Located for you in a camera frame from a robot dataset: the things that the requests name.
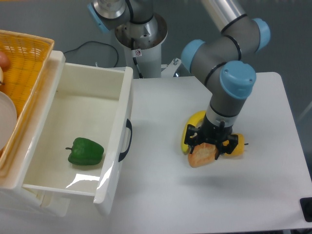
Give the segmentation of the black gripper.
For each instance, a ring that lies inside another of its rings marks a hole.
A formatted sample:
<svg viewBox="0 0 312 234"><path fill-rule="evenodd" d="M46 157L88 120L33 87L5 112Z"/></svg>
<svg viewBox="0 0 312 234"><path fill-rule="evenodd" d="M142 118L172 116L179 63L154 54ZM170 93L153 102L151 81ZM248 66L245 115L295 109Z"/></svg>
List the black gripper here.
<svg viewBox="0 0 312 234"><path fill-rule="evenodd" d="M190 154L193 153L195 146L202 143L216 146L215 160L222 154L231 154L238 145L238 135L232 133L234 121L235 117L220 115L213 116L210 121L205 115L198 127L188 124L184 143L189 146Z"/></svg>

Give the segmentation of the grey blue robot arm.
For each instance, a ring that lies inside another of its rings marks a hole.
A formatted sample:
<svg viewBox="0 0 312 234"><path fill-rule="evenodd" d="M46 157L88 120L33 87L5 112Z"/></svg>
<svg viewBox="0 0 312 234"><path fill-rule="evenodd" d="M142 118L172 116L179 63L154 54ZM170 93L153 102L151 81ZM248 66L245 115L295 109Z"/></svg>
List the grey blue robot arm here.
<svg viewBox="0 0 312 234"><path fill-rule="evenodd" d="M266 22L249 18L235 0L204 0L202 4L221 38L211 44L193 40L181 53L184 67L212 93L207 110L194 114L185 125L181 149L190 158L217 159L243 153L243 138L232 130L256 74L242 57L265 47L271 32ZM161 69L167 24L154 12L152 1L93 0L87 8L102 32L114 31L135 77L159 78L168 73Z"/></svg>

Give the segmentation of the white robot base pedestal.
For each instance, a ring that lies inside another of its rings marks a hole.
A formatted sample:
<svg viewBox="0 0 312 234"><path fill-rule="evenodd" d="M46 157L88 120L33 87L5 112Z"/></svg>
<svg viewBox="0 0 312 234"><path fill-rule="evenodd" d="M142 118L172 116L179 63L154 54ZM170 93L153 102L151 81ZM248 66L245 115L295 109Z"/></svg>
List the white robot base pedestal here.
<svg viewBox="0 0 312 234"><path fill-rule="evenodd" d="M115 29L115 36L123 47L126 66L133 69L133 78L171 78L178 76L181 60L175 58L163 65L162 44L168 35L166 21L154 14L145 24L127 22Z"/></svg>

